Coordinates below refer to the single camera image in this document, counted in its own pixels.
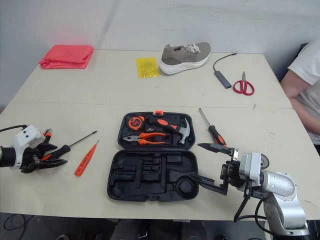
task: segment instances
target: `pink cloth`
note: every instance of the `pink cloth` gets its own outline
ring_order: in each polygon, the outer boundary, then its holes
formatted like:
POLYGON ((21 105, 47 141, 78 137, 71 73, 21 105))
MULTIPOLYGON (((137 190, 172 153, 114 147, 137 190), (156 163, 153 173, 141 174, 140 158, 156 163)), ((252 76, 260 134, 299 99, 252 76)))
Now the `pink cloth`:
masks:
POLYGON ((39 64, 42 69, 85 69, 93 52, 89 45, 55 45, 39 64))

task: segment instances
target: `pliers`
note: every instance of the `pliers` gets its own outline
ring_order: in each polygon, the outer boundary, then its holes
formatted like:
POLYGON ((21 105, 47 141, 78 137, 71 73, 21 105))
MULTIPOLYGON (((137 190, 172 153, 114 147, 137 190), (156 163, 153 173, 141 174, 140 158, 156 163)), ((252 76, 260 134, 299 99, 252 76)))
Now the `pliers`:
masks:
POLYGON ((130 135, 130 136, 125 136, 122 139, 126 140, 128 142, 138 142, 139 145, 146 145, 146 144, 164 144, 165 141, 148 141, 146 139, 152 138, 155 136, 162 136, 165 137, 166 134, 163 132, 142 132, 139 135, 130 135))

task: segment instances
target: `person's arm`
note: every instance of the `person's arm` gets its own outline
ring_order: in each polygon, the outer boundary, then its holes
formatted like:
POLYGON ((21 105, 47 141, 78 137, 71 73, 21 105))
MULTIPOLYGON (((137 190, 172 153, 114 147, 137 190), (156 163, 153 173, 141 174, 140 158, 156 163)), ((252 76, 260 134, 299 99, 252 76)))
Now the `person's arm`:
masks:
POLYGON ((320 135, 320 120, 311 116, 304 106, 296 99, 301 91, 310 86, 309 83, 305 82, 301 77, 289 70, 281 81, 281 86, 304 127, 310 132, 320 135))

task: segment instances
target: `screwdriver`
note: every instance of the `screwdriver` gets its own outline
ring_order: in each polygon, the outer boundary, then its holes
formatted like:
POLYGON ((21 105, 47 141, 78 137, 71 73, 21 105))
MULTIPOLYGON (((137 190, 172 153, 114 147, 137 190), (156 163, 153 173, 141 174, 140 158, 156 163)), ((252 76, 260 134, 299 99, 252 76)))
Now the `screwdriver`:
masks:
POLYGON ((94 131, 92 133, 90 133, 89 135, 81 138, 80 140, 76 141, 75 143, 71 144, 71 145, 63 145, 61 148, 59 148, 58 150, 56 151, 53 151, 47 155, 45 155, 43 158, 41 158, 41 161, 45 161, 47 159, 57 159, 59 158, 60 156, 62 156, 63 154, 67 153, 67 152, 70 152, 71 151, 71 147, 76 145, 77 143, 81 142, 82 140, 86 139, 87 137, 95 134, 97 131, 94 131))
POLYGON ((216 130, 216 127, 214 125, 211 125, 208 121, 208 119, 206 118, 204 112, 202 111, 201 108, 199 108, 200 114, 202 115, 204 121, 206 122, 206 124, 208 125, 208 130, 211 133, 213 140, 216 144, 220 144, 222 146, 227 146, 226 141, 224 140, 224 138, 218 133, 218 131, 216 130))
POLYGON ((44 143, 44 144, 49 143, 50 138, 52 137, 52 129, 51 129, 51 128, 47 129, 47 130, 45 131, 44 136, 45 136, 45 140, 43 141, 43 143, 44 143))
POLYGON ((92 156, 94 155, 94 152, 96 150, 98 142, 99 142, 99 140, 96 142, 95 145, 93 145, 93 147, 90 149, 90 151, 88 151, 88 153, 84 156, 84 158, 81 161, 81 163, 79 164, 78 168, 75 170, 74 175, 80 177, 82 175, 82 173, 85 171, 88 163, 90 162, 92 156))

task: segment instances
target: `black tool case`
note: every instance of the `black tool case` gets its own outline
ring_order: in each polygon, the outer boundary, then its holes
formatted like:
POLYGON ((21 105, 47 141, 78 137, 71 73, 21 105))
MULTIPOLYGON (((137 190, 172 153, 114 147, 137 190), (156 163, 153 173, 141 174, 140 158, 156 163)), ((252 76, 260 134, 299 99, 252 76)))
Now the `black tool case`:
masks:
POLYGON ((193 199, 199 187, 188 176, 198 175, 197 158, 188 151, 195 143, 196 137, 192 119, 184 113, 174 112, 132 112, 124 116, 118 143, 121 150, 113 157, 107 193, 110 198, 122 201, 147 200, 171 202, 193 199), (129 121, 142 117, 139 129, 130 129, 129 121), (155 120, 164 120, 172 126, 186 128, 189 123, 190 133, 185 144, 180 144, 181 134, 174 132, 155 120), (141 133, 165 133, 147 139, 161 144, 141 145, 137 141, 126 141, 127 136, 141 133))

